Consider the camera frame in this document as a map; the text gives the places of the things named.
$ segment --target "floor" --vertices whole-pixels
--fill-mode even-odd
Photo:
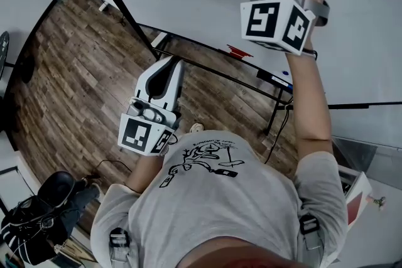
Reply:
[[[138,155],[117,145],[119,118],[128,107],[136,80],[155,59],[130,25],[120,23],[114,9],[101,13],[101,0],[62,0],[50,12],[27,52],[36,69],[28,85],[18,76],[10,81],[11,93],[20,106],[19,132],[12,133],[16,146],[40,181],[54,171],[66,170],[76,178],[91,172],[103,160],[120,160],[134,169]],[[157,31],[144,32],[152,40]],[[231,58],[183,40],[166,48],[214,67],[267,92],[278,89],[255,77],[256,71]],[[225,129],[246,139],[261,161],[280,128],[279,111],[271,134],[268,125],[274,102],[241,85],[197,67],[186,65],[180,98],[183,119],[180,131],[195,122],[206,129]],[[269,164],[291,177],[297,160],[290,121],[278,140]],[[103,162],[98,171],[104,191],[123,182],[129,171],[120,164]],[[89,231],[97,205],[87,207],[80,222]]]

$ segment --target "white table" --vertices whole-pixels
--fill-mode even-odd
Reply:
[[[123,0],[139,23],[242,58],[291,83],[284,54],[241,39],[239,4],[247,0]],[[401,102],[402,55],[399,0],[328,0],[329,23],[313,42],[329,104]],[[332,112],[334,135],[397,146],[402,137],[398,106]]]

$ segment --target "wrist strap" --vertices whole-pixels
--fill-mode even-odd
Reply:
[[[303,50],[301,51],[301,53],[303,55],[307,55],[307,56],[311,56],[314,57],[315,60],[317,60],[318,58],[318,53],[315,50],[308,50],[307,48],[303,48]]]

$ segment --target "table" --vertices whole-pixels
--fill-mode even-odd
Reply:
[[[248,0],[113,0],[113,6],[122,11],[128,22],[136,30],[150,52],[158,59],[163,51],[164,41],[151,44],[142,32],[141,26],[149,26],[164,32],[167,37],[178,37],[198,43],[227,55],[256,69],[256,76],[291,93],[292,84],[288,64],[282,53],[267,52],[257,44],[242,40],[239,35],[239,4]],[[399,43],[395,42],[394,31],[399,26],[396,12],[400,5],[390,0],[390,5],[381,11],[383,0],[329,0],[332,15],[328,26],[317,31],[317,50],[320,55],[318,65],[323,71],[322,79],[330,109],[368,109],[375,105],[400,105],[402,92],[395,87],[399,73],[395,72],[400,56],[395,55]],[[378,55],[379,48],[389,50]],[[207,68],[197,62],[187,63],[204,68],[209,72],[225,77],[253,89],[277,102],[277,109],[286,104],[280,96],[273,97],[242,83],[235,78],[223,75],[218,70]],[[389,118],[383,112],[383,118]],[[354,125],[335,135],[350,137]]]

